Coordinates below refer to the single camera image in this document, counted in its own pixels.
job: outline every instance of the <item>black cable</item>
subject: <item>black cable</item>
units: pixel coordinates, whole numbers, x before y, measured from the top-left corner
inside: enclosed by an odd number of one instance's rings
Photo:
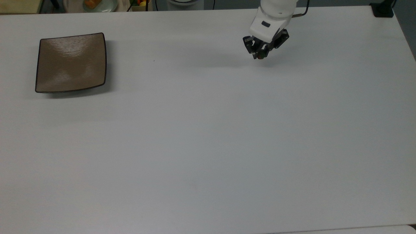
[[[131,9],[131,6],[134,4],[134,0],[130,3],[129,8],[127,9],[127,12],[129,12],[129,10]]]
[[[306,3],[306,10],[305,10],[305,13],[303,13],[303,14],[295,14],[295,15],[292,15],[292,18],[295,18],[295,17],[299,17],[299,16],[304,16],[304,15],[306,15],[306,13],[308,13],[308,9],[309,9],[309,2],[310,2],[310,0],[308,0],[308,2]]]

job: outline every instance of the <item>ceramic plate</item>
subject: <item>ceramic plate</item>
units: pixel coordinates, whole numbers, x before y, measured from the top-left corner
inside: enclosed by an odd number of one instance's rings
[[[41,39],[35,91],[70,92],[105,83],[107,54],[103,33]]]
[[[94,12],[113,12],[117,7],[117,0],[102,0],[94,9],[89,9],[84,1],[82,1],[82,7],[87,13]]]

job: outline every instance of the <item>table surface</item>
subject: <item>table surface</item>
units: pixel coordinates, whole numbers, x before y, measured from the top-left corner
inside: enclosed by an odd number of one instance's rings
[[[0,14],[37,14],[42,0],[1,0]]]
[[[396,18],[311,8],[253,60],[255,13],[0,16],[0,232],[416,223],[416,63]],[[35,93],[39,40],[95,32],[107,83]]]
[[[292,232],[291,234],[416,234],[410,226],[367,227],[316,232]]]

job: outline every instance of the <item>brown plate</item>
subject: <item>brown plate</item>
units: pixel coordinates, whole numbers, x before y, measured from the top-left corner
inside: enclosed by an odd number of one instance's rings
[[[103,33],[41,39],[35,91],[70,92],[105,83],[107,52]]]

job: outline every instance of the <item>floor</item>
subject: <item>floor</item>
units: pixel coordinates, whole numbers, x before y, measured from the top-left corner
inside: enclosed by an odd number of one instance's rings
[[[41,13],[63,13],[62,0],[58,0],[60,9],[55,9],[49,0],[45,0]],[[307,0],[299,0],[298,7],[306,6]],[[311,0],[311,7],[322,6],[354,6],[368,5],[371,2],[381,2],[381,0]],[[166,0],[158,0],[159,10],[166,10]],[[212,9],[214,0],[205,0],[205,9]],[[257,8],[260,0],[216,0],[215,9],[246,9]],[[413,56],[416,59],[416,1],[397,0],[394,7],[397,19],[401,25],[403,33],[407,39]]]

